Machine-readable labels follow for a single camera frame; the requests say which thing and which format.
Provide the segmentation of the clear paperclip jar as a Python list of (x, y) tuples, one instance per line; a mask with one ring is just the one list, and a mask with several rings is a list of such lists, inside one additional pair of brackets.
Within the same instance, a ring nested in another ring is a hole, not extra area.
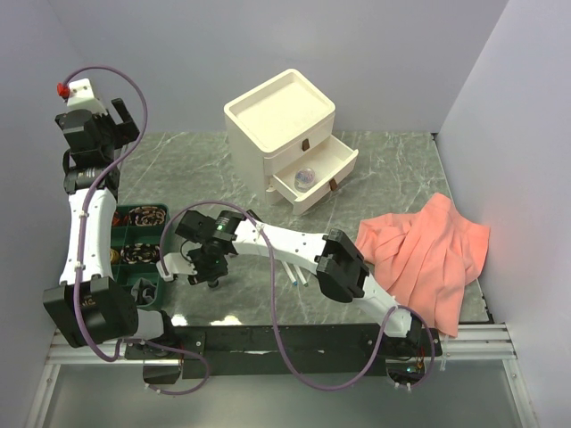
[(301, 168), (294, 175), (294, 188), (298, 192), (308, 192), (316, 183), (317, 174), (312, 168)]

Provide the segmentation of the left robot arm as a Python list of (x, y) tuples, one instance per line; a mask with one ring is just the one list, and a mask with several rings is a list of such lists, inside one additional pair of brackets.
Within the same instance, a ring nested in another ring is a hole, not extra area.
[(138, 309), (112, 273), (112, 218), (120, 181), (115, 153), (140, 135), (123, 100), (113, 99), (112, 106), (120, 122), (108, 111), (87, 107), (55, 118), (69, 146), (62, 168), (70, 240), (59, 283), (45, 290), (43, 304), (72, 348), (127, 338), (146, 340), (154, 356), (168, 358), (178, 347), (169, 317), (163, 311)]

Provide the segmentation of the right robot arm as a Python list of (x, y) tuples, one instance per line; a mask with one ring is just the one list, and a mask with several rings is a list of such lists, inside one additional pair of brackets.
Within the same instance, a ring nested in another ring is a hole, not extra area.
[(193, 284), (215, 283), (228, 274), (227, 255), (273, 255), (283, 262), (307, 270), (319, 283), (321, 293), (340, 303), (353, 304), (378, 324), (391, 338), (393, 349), (410, 355), (423, 341), (422, 325), (379, 285), (364, 256), (348, 235), (332, 229), (326, 234), (297, 232), (250, 221), (245, 214), (223, 210), (217, 218), (188, 210), (175, 234), (198, 247), (186, 256), (169, 253), (158, 264), (161, 276), (172, 280), (186, 275)]

